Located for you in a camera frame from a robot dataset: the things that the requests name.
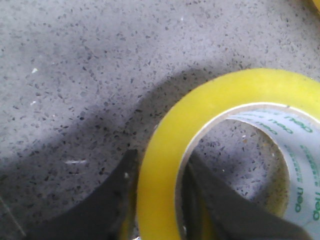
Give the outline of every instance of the gray floor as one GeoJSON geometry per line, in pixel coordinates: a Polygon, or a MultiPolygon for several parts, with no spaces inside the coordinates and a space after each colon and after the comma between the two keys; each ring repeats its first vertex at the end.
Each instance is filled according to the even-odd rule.
{"type": "Polygon", "coordinates": [[[302,0],[0,0],[0,239],[74,206],[126,149],[143,154],[201,83],[257,67],[320,80],[319,40],[302,0]]]}

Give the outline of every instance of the speckled floor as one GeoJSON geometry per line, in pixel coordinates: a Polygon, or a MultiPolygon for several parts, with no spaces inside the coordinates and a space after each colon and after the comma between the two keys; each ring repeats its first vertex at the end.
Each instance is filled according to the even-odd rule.
{"type": "Polygon", "coordinates": [[[302,0],[0,0],[0,239],[79,203],[126,149],[143,154],[201,83],[257,67],[320,80],[319,39],[302,0]]]}

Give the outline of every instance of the packing tape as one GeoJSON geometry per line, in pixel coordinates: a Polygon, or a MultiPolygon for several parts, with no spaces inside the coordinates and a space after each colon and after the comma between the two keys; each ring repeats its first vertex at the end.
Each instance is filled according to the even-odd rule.
{"type": "Polygon", "coordinates": [[[283,218],[320,239],[320,83],[298,73],[264,68],[206,82],[161,120],[139,174],[141,239],[182,238],[176,204],[183,169],[199,140],[225,119],[255,126],[278,145],[289,176],[283,218]]]}

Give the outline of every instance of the white speck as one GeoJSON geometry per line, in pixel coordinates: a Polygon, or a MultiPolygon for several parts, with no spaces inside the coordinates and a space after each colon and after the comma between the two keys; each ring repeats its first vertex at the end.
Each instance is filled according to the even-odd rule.
{"type": "Polygon", "coordinates": [[[87,160],[67,160],[65,164],[85,164],[87,160]]]}

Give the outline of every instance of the cardboard tape core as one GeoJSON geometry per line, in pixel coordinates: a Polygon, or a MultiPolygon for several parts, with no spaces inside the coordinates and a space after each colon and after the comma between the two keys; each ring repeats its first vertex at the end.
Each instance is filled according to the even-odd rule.
{"type": "Polygon", "coordinates": [[[319,93],[320,84],[303,75],[260,68],[218,77],[187,94],[158,125],[142,162],[137,192],[141,238],[182,238],[176,207],[181,172],[211,126],[234,119],[259,128],[278,145],[290,178],[283,217],[319,239],[319,93]]]}

